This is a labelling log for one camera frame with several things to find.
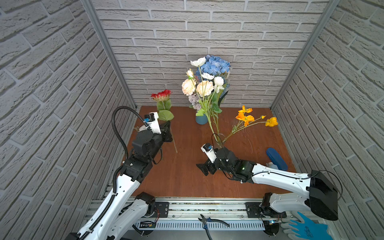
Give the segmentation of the red gerbera flower stem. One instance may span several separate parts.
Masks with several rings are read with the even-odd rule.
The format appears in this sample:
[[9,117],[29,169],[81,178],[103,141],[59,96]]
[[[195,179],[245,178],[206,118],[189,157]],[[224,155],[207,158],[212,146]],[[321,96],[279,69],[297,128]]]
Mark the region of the red gerbera flower stem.
[[157,94],[151,94],[151,98],[157,103],[157,110],[159,114],[159,120],[171,121],[174,119],[174,115],[171,112],[171,94],[170,90],[164,90]]

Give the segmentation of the white lilac flower bouquet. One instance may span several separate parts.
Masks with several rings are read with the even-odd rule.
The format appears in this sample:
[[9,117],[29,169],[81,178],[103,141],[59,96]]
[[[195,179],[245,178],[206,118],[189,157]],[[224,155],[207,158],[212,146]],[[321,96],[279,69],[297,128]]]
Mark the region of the white lilac flower bouquet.
[[202,106],[199,103],[199,97],[196,94],[188,96],[189,102],[191,103],[190,108],[199,111]]

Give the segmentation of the yellow white poppy stem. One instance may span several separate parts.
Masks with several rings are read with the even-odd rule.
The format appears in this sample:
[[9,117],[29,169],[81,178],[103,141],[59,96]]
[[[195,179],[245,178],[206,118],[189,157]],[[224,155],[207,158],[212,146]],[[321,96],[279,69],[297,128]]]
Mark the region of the yellow white poppy stem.
[[273,128],[279,124],[276,117],[267,118],[266,115],[254,117],[251,115],[252,112],[252,108],[242,106],[242,109],[238,111],[238,115],[236,116],[237,123],[233,125],[230,133],[223,139],[222,143],[225,143],[230,137],[247,128],[256,125],[264,125],[265,127]]

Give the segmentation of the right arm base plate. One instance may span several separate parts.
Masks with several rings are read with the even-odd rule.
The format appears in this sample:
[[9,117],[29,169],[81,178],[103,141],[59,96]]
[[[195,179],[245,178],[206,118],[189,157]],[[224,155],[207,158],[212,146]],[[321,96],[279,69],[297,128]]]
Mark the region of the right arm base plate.
[[248,218],[286,218],[286,212],[278,213],[271,207],[264,206],[261,202],[245,203]]

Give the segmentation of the cream peony flower stem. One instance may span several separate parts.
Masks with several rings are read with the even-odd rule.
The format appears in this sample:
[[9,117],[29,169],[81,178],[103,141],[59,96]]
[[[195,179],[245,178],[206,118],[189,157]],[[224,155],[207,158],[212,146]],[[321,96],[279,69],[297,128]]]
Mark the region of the cream peony flower stem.
[[196,94],[199,97],[199,103],[202,108],[196,111],[196,116],[205,114],[208,118],[208,124],[212,131],[212,137],[221,148],[223,143],[220,139],[219,114],[220,96],[224,91],[224,80],[221,77],[214,77],[209,74],[201,74],[201,80],[193,73],[191,69],[186,72],[187,79],[182,83],[182,92],[186,96]]

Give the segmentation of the teal ceramic vase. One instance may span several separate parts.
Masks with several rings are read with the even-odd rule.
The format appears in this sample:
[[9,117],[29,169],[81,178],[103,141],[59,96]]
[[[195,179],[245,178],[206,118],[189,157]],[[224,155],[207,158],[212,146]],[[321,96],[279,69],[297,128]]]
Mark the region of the teal ceramic vase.
[[208,123],[208,118],[205,114],[202,116],[196,116],[196,123],[199,125],[205,125]]

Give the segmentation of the blue hydrangea flower stem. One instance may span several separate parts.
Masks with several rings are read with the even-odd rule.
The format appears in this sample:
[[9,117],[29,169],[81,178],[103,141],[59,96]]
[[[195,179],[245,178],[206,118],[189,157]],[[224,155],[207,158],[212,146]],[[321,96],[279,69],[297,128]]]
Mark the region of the blue hydrangea flower stem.
[[197,69],[197,78],[201,80],[200,74],[204,73],[212,75],[214,77],[221,77],[224,80],[224,87],[228,88],[227,82],[231,68],[230,62],[214,55],[206,55],[205,59],[206,62],[200,67],[200,70]]

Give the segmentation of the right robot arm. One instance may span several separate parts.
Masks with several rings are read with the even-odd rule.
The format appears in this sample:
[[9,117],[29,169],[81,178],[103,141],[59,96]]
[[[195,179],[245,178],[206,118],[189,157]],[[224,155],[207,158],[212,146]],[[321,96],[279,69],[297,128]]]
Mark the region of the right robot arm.
[[197,166],[205,176],[222,171],[233,181],[287,191],[286,194],[266,193],[259,205],[263,215],[277,217],[287,211],[310,211],[325,220],[338,220],[339,191],[322,171],[299,174],[278,170],[241,160],[227,148],[214,149],[210,144],[203,145],[201,150],[208,159]]

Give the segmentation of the white poppy flower stem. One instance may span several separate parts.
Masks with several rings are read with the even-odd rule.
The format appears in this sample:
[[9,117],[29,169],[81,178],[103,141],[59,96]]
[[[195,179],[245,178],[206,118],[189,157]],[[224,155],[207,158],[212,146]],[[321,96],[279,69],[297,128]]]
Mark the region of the white poppy flower stem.
[[229,90],[230,63],[220,57],[207,55],[190,61],[190,64],[196,70],[189,69],[186,72],[187,79],[182,89],[196,116],[206,117],[209,122],[222,112],[220,106]]

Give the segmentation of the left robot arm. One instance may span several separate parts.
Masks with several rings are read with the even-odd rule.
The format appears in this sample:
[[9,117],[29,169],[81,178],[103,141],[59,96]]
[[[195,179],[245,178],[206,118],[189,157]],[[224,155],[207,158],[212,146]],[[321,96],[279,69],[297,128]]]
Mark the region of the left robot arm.
[[120,240],[140,218],[153,214],[156,198],[152,195],[139,194],[129,207],[126,202],[156,164],[163,143],[173,140],[169,121],[159,130],[137,134],[128,158],[114,173],[113,189],[91,219],[78,232],[67,235],[68,240]]

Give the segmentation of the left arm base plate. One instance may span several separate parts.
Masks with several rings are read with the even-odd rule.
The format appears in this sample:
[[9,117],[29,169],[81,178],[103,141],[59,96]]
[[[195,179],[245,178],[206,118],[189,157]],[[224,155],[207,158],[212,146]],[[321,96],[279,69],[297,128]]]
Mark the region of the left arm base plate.
[[147,212],[142,219],[155,219],[155,218],[167,218],[169,214],[170,203],[169,202],[158,202],[150,205],[145,204],[148,207]]

